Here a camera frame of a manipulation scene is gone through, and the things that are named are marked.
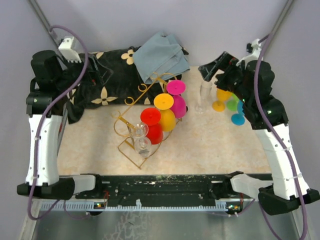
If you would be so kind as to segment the clear wine glass back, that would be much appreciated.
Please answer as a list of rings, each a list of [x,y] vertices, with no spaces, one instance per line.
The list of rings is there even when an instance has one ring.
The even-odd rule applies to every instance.
[[[207,110],[208,99],[212,90],[212,82],[211,81],[202,81],[199,89],[199,101],[195,107],[195,110],[199,114],[203,114]]]

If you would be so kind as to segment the orange yellow wine glass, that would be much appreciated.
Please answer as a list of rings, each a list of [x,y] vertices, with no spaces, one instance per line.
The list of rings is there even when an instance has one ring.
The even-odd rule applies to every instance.
[[[174,104],[173,97],[168,93],[161,93],[154,98],[153,103],[161,114],[159,123],[162,130],[164,132],[172,131],[176,126],[176,117],[171,110],[171,107]]]

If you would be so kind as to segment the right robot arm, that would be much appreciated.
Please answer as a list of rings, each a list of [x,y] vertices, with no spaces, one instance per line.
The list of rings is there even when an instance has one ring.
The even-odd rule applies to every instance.
[[[223,192],[229,198],[243,193],[259,201],[271,216],[294,211],[305,204],[316,202],[320,193],[308,186],[297,161],[290,162],[287,153],[294,156],[289,120],[284,105],[271,95],[275,74],[268,62],[248,56],[241,60],[223,52],[214,61],[198,70],[204,81],[216,78],[219,90],[235,94],[243,103],[245,118],[260,140],[271,169],[271,180],[260,180],[240,171],[230,173],[223,181]]]

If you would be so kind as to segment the magenta wine glass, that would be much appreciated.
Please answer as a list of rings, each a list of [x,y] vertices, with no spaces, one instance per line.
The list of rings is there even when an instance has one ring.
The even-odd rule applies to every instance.
[[[186,90],[186,84],[181,80],[172,80],[166,87],[167,92],[173,97],[173,105],[170,108],[177,119],[187,113],[187,105],[182,93]]]

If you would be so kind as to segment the green wine glass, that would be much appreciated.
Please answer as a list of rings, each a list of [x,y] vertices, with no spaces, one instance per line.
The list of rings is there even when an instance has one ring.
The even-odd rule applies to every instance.
[[[227,101],[226,107],[228,110],[232,112],[237,112],[238,111],[238,103],[239,99],[235,94],[232,94],[230,100]]]

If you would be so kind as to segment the blue wine glass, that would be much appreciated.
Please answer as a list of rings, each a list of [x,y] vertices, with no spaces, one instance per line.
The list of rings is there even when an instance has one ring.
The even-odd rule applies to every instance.
[[[236,126],[242,126],[245,123],[245,114],[243,106],[243,102],[239,101],[237,104],[237,113],[231,116],[231,122]]]

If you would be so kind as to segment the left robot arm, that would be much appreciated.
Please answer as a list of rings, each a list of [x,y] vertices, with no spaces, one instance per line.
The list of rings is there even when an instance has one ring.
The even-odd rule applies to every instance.
[[[16,187],[17,194],[46,200],[101,197],[104,186],[100,175],[60,176],[57,158],[66,120],[64,106],[68,101],[67,94],[81,80],[88,86],[101,86],[112,76],[112,70],[89,53],[83,58],[67,61],[66,70],[62,69],[61,60],[53,50],[35,53],[30,63],[35,74],[26,98],[30,158],[25,182]]]

